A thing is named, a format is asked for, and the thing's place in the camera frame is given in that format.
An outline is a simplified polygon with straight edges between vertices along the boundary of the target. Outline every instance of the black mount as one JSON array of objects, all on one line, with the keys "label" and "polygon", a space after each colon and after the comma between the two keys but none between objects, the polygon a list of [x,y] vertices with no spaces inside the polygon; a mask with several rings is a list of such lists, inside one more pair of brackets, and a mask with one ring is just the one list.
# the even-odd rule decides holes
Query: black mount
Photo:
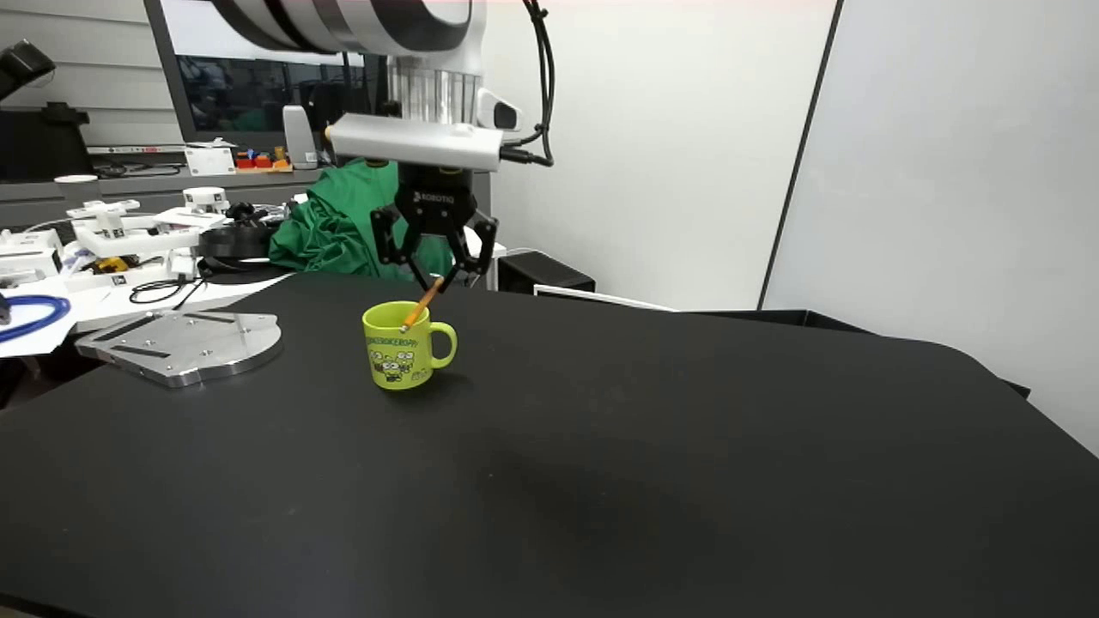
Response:
[{"label": "black mount", "polygon": [[[394,240],[394,224],[405,218],[405,240]],[[416,263],[416,246],[424,232],[447,236],[447,246],[454,254],[454,269],[444,273],[440,291],[448,288],[448,283],[459,272],[484,273],[490,269],[490,246],[493,246],[493,218],[478,213],[478,198],[471,191],[471,173],[465,167],[424,167],[424,164],[400,164],[400,190],[394,207],[372,213],[373,244],[382,263],[410,263],[416,283],[428,288],[432,283]],[[465,225],[471,225],[482,236],[482,254],[471,254]]]}]

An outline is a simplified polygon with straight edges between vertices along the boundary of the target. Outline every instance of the black table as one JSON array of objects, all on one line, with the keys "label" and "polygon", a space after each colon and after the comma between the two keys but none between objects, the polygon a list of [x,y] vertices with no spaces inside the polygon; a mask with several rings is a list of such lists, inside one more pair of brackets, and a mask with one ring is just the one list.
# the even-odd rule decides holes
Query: black table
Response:
[{"label": "black table", "polygon": [[1099,466],[974,362],[454,291],[459,362],[366,381],[294,278],[231,384],[120,370],[0,419],[0,598],[78,614],[1096,618]]}]

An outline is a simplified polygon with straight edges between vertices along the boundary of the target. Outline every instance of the green cloth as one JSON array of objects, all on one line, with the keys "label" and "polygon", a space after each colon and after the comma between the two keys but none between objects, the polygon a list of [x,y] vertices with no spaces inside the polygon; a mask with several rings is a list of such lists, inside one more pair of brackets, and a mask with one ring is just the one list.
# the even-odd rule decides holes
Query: green cloth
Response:
[{"label": "green cloth", "polygon": [[[309,202],[294,207],[271,236],[271,262],[292,272],[366,273],[379,283],[413,283],[405,263],[382,263],[372,230],[372,213],[392,207],[399,197],[399,164],[366,167],[350,160],[321,173],[309,190]],[[444,236],[421,236],[416,249],[421,272],[448,272],[448,246]]]}]

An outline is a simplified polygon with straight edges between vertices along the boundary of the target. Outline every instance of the mug handle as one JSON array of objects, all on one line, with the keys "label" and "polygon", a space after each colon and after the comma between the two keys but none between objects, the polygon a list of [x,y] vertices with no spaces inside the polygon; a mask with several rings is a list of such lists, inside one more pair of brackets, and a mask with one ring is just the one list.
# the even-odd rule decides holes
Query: mug handle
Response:
[{"label": "mug handle", "polygon": [[440,367],[448,367],[454,363],[454,353],[458,353],[458,333],[448,323],[428,323],[428,333],[435,336],[447,336],[448,340],[448,353],[447,356],[432,356],[432,370]]}]

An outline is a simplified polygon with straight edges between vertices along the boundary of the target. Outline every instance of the desk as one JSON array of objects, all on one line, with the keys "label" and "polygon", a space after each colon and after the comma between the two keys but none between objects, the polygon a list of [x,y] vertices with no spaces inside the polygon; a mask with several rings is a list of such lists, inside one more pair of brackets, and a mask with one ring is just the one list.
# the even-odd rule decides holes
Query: desk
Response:
[{"label": "desk", "polygon": [[87,614],[1099,614],[1099,466],[974,362],[858,333],[448,291],[366,384],[292,278],[206,391],[94,370],[0,419],[0,594]]}]

